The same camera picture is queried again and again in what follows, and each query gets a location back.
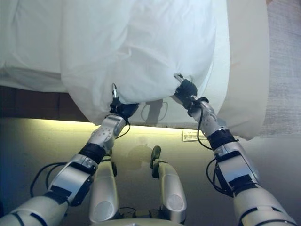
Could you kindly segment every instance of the white sheet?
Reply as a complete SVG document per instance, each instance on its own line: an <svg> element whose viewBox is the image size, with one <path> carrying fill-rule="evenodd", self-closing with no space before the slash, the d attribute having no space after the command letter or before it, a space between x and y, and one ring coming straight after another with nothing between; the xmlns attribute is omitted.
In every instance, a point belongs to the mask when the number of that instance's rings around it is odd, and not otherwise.
<svg viewBox="0 0 301 226"><path fill-rule="evenodd" d="M10 37L14 36L16 41L8 43L10 50L8 52L12 52L11 50L14 49L13 54L1 61L1 63L5 63L4 69L8 72L5 77L4 73L1 74L1 85L36 91L66 91L60 80L60 62L57 60L58 46L55 44L59 41L58 30L61 18L58 14L60 10L58 5L60 5L60 1L11 0L9 2L13 7L10 10L7 34ZM213 4L217 35L211 77L204 94L218 112L227 91L230 53L226 1L213 0ZM39 20L39 18L48 18L48 20ZM168 97L164 98L163 102L168 103L167 113L165 111L167 104L164 103L162 109L159 108L159 116L154 113L158 107L152 107L153 113L150 114L152 117L148 117L149 106L144 108L146 104L142 103L132 117L132 122L178 128L196 127L195 121L188 117L186 111L174 100ZM239 133L241 136L244 135L243 130Z"/></svg>
<svg viewBox="0 0 301 226"><path fill-rule="evenodd" d="M63 12L62 81L91 122L110 110L112 83L124 104L172 96L174 73L204 93L215 41L211 0L66 0Z"/></svg>

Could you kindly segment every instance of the black cable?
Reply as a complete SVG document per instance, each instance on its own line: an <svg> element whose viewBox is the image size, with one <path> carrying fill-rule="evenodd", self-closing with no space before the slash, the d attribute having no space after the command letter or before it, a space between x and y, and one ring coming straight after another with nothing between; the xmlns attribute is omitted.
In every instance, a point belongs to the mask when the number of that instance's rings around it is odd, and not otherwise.
<svg viewBox="0 0 301 226"><path fill-rule="evenodd" d="M212 164L212 162L214 162L215 160L216 160L215 158L212 159L212 160L208 163L208 165L207 165L207 167L206 167L206 176L207 176L207 179L209 180L209 182L212 184L213 188L214 188L216 191L218 191L219 193L222 193L222 194L224 194L224 195L226 195L226 196L229 196L229 197L232 197L232 198L233 198L233 195L232 195L232 194L229 194L228 192L222 190L219 186L217 186L217 185L215 184L215 171L214 171L214 175L213 175L213 181L212 181L212 180L210 179L210 177L209 177L209 167L210 167L210 165Z"/></svg>
<svg viewBox="0 0 301 226"><path fill-rule="evenodd" d="M128 125L128 130L127 130L124 134L121 134L119 137L116 137L115 140L117 140L118 138L124 136L125 134L127 134L127 133L130 131L130 129L131 129L131 124L129 123L129 121L127 121L127 125Z"/></svg>
<svg viewBox="0 0 301 226"><path fill-rule="evenodd" d="M50 167L50 166L58 165L58 164L61 164L61 163L62 163L62 162L55 162L55 163L52 163L52 164L48 164L48 165L42 167L42 168L38 171L38 173L36 174L36 176L34 177L34 179L33 179L33 181L32 181L32 184L30 185L29 192L30 192L30 196L31 196L31 197L34 197L34 195L33 195L33 187L34 187L34 184L36 183L38 177L40 176L41 172L42 172L44 169L46 169L46 168L48 168L48 167Z"/></svg>
<svg viewBox="0 0 301 226"><path fill-rule="evenodd" d="M133 211L136 211L136 209L135 208L133 208L133 207L120 207L120 209L132 209Z"/></svg>
<svg viewBox="0 0 301 226"><path fill-rule="evenodd" d="M50 177L50 174L52 173L52 171L53 171L55 168L57 168L57 167L59 167L59 166L64 166L64 165L66 165L66 164L67 164L67 162L62 162L62 163L57 164L56 166L52 167L51 170L49 170L49 172L48 172L48 174L46 175L46 178L45 178L46 189L49 188L49 177Z"/></svg>
<svg viewBox="0 0 301 226"><path fill-rule="evenodd" d="M199 131L200 131L200 128L201 128L201 123L202 123L202 119L203 119L203 108L201 107L201 117L199 118L199 122L198 122L198 142L205 148L209 149L209 150L213 150L212 148L206 146L205 144L203 144L201 142L201 140L199 139Z"/></svg>

